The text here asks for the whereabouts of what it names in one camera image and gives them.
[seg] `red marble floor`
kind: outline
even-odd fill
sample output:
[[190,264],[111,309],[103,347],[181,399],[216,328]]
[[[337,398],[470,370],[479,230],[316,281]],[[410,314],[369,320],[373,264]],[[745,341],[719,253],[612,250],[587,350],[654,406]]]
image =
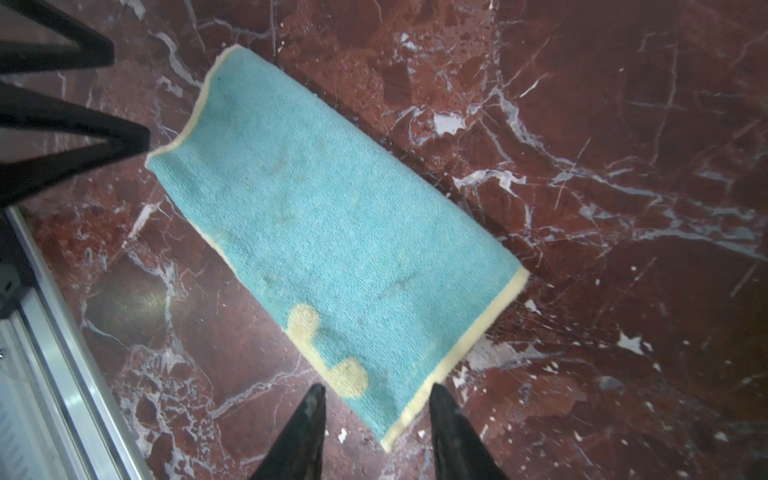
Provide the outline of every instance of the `red marble floor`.
[[[763,0],[55,4],[117,63],[17,84],[156,147],[246,45],[522,260],[527,290],[447,382],[510,478],[768,475]],[[143,162],[23,209],[157,478],[246,478],[318,375]],[[433,476],[423,413],[387,455],[331,393],[328,431],[326,478]]]

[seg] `blue towel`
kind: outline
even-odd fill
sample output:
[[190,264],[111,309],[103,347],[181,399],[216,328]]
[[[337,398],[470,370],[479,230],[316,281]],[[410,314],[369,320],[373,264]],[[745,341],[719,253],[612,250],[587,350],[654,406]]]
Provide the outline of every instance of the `blue towel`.
[[219,56],[187,126],[147,166],[386,451],[528,278],[472,218],[245,48]]

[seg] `towel edge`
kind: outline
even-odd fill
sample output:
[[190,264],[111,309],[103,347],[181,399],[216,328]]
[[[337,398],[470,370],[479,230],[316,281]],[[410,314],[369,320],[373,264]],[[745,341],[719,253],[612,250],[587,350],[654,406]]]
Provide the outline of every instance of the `towel edge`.
[[426,405],[429,399],[429,394],[432,391],[432,385],[435,383],[443,383],[448,374],[453,370],[456,364],[464,358],[464,355],[475,345],[480,339],[480,336],[493,324],[496,317],[504,311],[507,306],[512,303],[518,294],[523,290],[525,284],[528,282],[528,272],[522,265],[515,272],[512,280],[502,289],[502,291],[494,298],[485,311],[469,326],[464,335],[458,342],[451,348],[448,354],[438,363],[435,369],[427,375],[424,383],[418,390],[411,401],[402,410],[400,417],[395,423],[393,423],[384,438],[380,443],[384,451],[390,453],[392,447],[395,445],[395,441],[400,437],[403,430],[413,421],[413,419],[422,411],[424,405]]
[[219,56],[216,57],[216,61],[214,62],[213,66],[205,74],[205,80],[203,82],[203,86],[200,88],[200,94],[197,96],[197,100],[194,102],[192,115],[190,116],[190,119],[187,120],[187,124],[184,125],[184,129],[169,144],[162,145],[160,147],[155,148],[151,152],[149,152],[147,154],[147,160],[144,161],[145,167],[149,168],[149,161],[153,157],[156,157],[157,155],[166,154],[168,152],[174,151],[177,148],[179,148],[179,146],[181,146],[181,144],[184,143],[187,137],[189,137],[192,134],[192,131],[194,130],[195,126],[197,126],[197,121],[200,120],[200,116],[203,113],[205,104],[208,103],[208,94],[210,92],[210,84],[213,80],[214,74],[221,67],[221,65],[223,65],[224,61],[227,60],[227,57],[230,55],[230,53],[236,50],[240,50],[241,48],[245,48],[245,47],[242,45],[235,44],[225,48],[221,53],[219,53]]

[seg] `black plastic part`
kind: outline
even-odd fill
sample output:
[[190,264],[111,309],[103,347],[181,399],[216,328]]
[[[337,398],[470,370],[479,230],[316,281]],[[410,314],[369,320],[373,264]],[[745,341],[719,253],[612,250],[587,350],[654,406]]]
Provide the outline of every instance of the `black plastic part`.
[[11,222],[0,212],[0,319],[18,307],[27,290],[35,285],[35,274],[16,239]]
[[312,385],[251,480],[320,480],[326,388]]
[[506,480],[448,390],[437,383],[429,396],[429,418],[438,480]]
[[[93,68],[112,65],[114,46],[80,22],[39,0],[0,4],[73,40],[77,46],[0,41],[0,73]],[[149,150],[143,125],[67,101],[0,83],[0,127],[62,131],[104,141],[44,157],[0,164],[0,207],[6,207],[67,178]]]

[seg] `marble surface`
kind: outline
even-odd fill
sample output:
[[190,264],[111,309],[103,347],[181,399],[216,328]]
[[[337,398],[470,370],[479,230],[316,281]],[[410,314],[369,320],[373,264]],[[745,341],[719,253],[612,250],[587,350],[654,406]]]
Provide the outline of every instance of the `marble surface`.
[[[533,272],[447,381],[510,478],[768,475],[768,4],[56,0],[115,43],[29,88],[176,137],[233,43]],[[3,154],[71,147],[5,134]],[[318,375],[142,157],[23,203],[159,479],[246,478]],[[329,394],[326,478],[431,478]]]

